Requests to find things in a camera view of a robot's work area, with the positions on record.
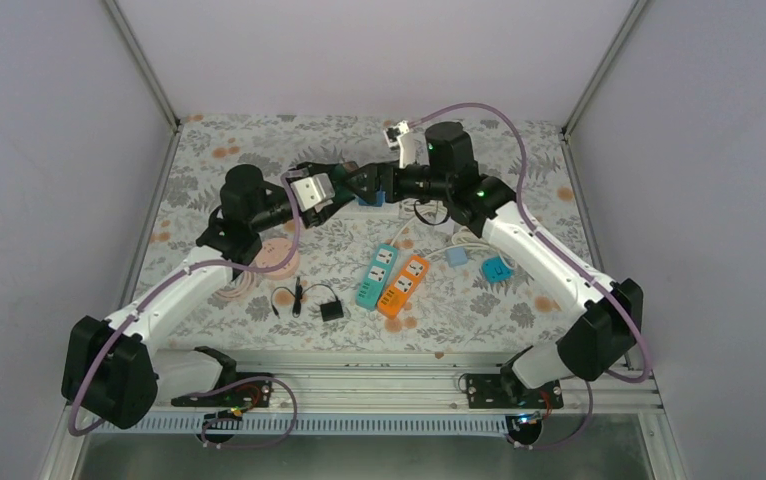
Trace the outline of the cyan small adapter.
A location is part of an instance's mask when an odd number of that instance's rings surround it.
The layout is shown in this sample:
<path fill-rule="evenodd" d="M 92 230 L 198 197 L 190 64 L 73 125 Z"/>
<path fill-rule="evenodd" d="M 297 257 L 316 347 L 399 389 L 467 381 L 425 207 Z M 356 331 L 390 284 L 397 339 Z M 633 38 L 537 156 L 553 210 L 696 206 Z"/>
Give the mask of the cyan small adapter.
<path fill-rule="evenodd" d="M 481 271 L 489 284 L 504 282 L 514 275 L 514 270 L 500 256 L 486 259 L 481 264 Z"/>

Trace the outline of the orange power strip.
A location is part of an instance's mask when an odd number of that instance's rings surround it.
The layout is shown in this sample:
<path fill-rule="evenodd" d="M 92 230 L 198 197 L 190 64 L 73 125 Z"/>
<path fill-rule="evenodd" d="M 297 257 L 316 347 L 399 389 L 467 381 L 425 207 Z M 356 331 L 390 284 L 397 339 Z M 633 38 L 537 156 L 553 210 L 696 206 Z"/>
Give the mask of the orange power strip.
<path fill-rule="evenodd" d="M 430 269 L 427 259 L 412 255 L 394 276 L 377 303 L 377 311 L 386 317 L 396 317 L 410 300 Z"/>

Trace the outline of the aluminium corner frame post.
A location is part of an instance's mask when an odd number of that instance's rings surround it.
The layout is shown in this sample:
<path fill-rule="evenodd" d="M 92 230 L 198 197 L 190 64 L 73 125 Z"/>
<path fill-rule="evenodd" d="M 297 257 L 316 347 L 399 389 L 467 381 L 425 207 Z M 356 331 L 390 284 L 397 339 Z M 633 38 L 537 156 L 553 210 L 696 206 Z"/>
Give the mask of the aluminium corner frame post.
<path fill-rule="evenodd" d="M 610 41 L 604 55 L 596 66 L 592 76 L 588 80 L 582 94 L 578 98 L 574 108 L 569 114 L 565 124 L 562 127 L 562 136 L 566 142 L 569 142 L 575 130 L 582 121 L 590 104 L 598 93 L 601 84 L 613 68 L 617 58 L 621 54 L 630 36 L 637 28 L 642 16 L 648 9 L 650 1 L 635 0 L 623 18 L 618 30 Z"/>
<path fill-rule="evenodd" d="M 145 81 L 162 117 L 168 126 L 176 132 L 180 125 L 179 116 L 175 113 L 169 97 L 161 85 L 155 70 L 150 64 L 141 42 L 138 40 L 135 30 L 121 7 L 120 2 L 116 0 L 103 0 L 102 4 L 108 12 L 117 32 L 124 41 L 126 49 L 135 62 L 136 69 Z"/>

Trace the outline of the teal power strip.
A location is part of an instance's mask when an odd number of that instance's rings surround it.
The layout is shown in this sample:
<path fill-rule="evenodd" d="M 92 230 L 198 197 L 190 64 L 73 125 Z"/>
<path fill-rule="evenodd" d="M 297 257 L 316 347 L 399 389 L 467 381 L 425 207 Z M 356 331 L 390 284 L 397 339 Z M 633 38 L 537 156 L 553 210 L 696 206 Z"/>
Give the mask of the teal power strip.
<path fill-rule="evenodd" d="M 355 296 L 357 306 L 369 311 L 376 309 L 398 255 L 399 250 L 392 245 L 378 246 Z"/>

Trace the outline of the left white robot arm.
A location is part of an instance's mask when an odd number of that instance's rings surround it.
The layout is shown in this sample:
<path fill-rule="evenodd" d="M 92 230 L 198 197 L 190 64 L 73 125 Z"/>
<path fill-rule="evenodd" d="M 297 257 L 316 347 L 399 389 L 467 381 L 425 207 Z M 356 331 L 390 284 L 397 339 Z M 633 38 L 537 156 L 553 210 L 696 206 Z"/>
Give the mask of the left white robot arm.
<path fill-rule="evenodd" d="M 350 176 L 343 164 L 305 162 L 274 184 L 255 165 L 231 168 L 218 206 L 183 261 L 129 304 L 102 319 L 85 316 L 72 328 L 61 384 L 72 406 L 70 433 L 85 435 L 104 422 L 130 428 L 162 395 L 229 402 L 238 382 L 232 372 L 204 353 L 161 363 L 161 343 L 237 277 L 289 265 L 302 228 L 320 225 L 350 201 Z"/>

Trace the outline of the blue cube socket adapter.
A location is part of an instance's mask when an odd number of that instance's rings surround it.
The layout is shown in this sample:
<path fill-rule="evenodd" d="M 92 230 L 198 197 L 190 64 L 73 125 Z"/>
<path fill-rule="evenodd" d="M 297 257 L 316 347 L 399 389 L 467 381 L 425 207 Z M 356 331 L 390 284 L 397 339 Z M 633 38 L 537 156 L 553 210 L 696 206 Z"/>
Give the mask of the blue cube socket adapter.
<path fill-rule="evenodd" d="M 371 201 L 366 201 L 365 199 L 358 197 L 357 203 L 363 207 L 382 207 L 386 203 L 386 193 L 382 190 L 378 190 Z"/>

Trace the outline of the light blue small adapter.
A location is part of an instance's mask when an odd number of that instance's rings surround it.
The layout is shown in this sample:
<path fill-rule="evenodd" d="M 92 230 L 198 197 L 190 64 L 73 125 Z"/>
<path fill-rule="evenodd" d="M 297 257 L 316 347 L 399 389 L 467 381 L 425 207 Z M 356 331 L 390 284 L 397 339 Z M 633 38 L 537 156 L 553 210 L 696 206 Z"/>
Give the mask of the light blue small adapter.
<path fill-rule="evenodd" d="M 446 262 L 451 268 L 463 266 L 468 263 L 469 258 L 464 247 L 453 246 L 444 252 Z"/>

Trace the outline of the aluminium corner frame post right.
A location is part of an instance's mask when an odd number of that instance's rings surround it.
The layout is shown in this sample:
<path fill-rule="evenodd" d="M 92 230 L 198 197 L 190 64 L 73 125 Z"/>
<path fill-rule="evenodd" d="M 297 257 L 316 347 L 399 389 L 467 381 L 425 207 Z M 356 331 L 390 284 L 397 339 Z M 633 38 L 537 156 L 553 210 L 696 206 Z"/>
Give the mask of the aluminium corner frame post right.
<path fill-rule="evenodd" d="M 635 0 L 623 18 L 618 30 L 610 41 L 604 55 L 596 66 L 592 76 L 588 80 L 582 94 L 578 98 L 574 108 L 569 114 L 565 124 L 562 127 L 562 136 L 566 142 L 569 142 L 575 130 L 582 121 L 590 104 L 598 93 L 601 84 L 613 68 L 617 58 L 621 54 L 630 36 L 637 28 L 642 16 L 648 9 L 650 1 Z"/>

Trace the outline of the aluminium front rail base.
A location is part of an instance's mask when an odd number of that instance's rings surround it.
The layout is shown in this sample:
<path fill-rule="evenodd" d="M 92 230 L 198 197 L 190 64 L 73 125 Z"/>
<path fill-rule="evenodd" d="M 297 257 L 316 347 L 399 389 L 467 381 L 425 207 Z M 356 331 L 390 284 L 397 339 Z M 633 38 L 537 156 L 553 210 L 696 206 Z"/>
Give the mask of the aluminium front rail base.
<path fill-rule="evenodd" d="M 203 408 L 157 406 L 129 430 L 57 432 L 45 479 L 682 479 L 657 384 L 608 377 L 560 385 L 535 451 L 504 436 L 511 410 L 474 410 L 469 373 L 498 354 L 240 352 L 286 383 L 236 435 L 266 449 L 201 446 Z"/>

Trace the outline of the white multicolour power strip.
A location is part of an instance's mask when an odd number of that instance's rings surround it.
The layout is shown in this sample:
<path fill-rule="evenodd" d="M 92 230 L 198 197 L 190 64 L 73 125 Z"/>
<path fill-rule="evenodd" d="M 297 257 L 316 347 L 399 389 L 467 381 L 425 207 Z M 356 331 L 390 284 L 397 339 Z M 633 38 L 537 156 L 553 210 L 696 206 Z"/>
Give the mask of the white multicolour power strip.
<path fill-rule="evenodd" d="M 367 206 L 352 202 L 342 208 L 339 214 L 348 219 L 397 220 L 400 214 L 400 207 L 397 204 Z"/>

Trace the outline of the dark green cube adapter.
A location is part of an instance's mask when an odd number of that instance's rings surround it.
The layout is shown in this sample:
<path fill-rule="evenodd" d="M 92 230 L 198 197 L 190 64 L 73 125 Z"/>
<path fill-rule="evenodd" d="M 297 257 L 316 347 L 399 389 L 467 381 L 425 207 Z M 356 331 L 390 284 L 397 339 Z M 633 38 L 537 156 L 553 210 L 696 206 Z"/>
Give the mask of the dark green cube adapter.
<path fill-rule="evenodd" d="M 335 196 L 350 194 L 349 189 L 346 187 L 346 180 L 349 176 L 350 172 L 346 164 L 336 164 L 327 173 Z"/>

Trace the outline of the aluminium corner frame post left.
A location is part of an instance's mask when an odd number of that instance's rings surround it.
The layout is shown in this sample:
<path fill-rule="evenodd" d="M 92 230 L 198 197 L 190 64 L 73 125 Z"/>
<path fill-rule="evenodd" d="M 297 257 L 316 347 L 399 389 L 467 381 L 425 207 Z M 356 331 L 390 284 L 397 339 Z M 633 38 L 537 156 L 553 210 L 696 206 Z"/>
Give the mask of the aluminium corner frame post left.
<path fill-rule="evenodd" d="M 162 117 L 168 126 L 176 132 L 180 125 L 179 116 L 175 113 L 169 97 L 161 85 L 155 70 L 150 64 L 141 42 L 138 40 L 135 30 L 121 7 L 120 2 L 116 0 L 103 0 L 102 4 L 108 12 L 117 32 L 124 41 L 126 49 L 135 62 L 136 69 L 145 81 Z"/>

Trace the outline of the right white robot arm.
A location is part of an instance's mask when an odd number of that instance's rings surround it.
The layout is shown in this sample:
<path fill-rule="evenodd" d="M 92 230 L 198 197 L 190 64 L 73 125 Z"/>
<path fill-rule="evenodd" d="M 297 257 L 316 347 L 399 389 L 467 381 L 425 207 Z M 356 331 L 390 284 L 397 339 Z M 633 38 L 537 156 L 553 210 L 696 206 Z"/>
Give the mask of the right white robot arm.
<path fill-rule="evenodd" d="M 502 366 L 503 399 L 524 407 L 541 386 L 567 377 L 648 379 L 652 362 L 641 334 L 641 287 L 631 279 L 618 283 L 588 265 L 536 220 L 513 188 L 481 173 L 460 123 L 436 123 L 424 138 L 427 164 L 369 163 L 337 186 L 365 201 L 379 192 L 389 203 L 441 201 L 454 222 L 511 258 L 571 317 L 572 326 L 559 340 L 529 347 Z"/>

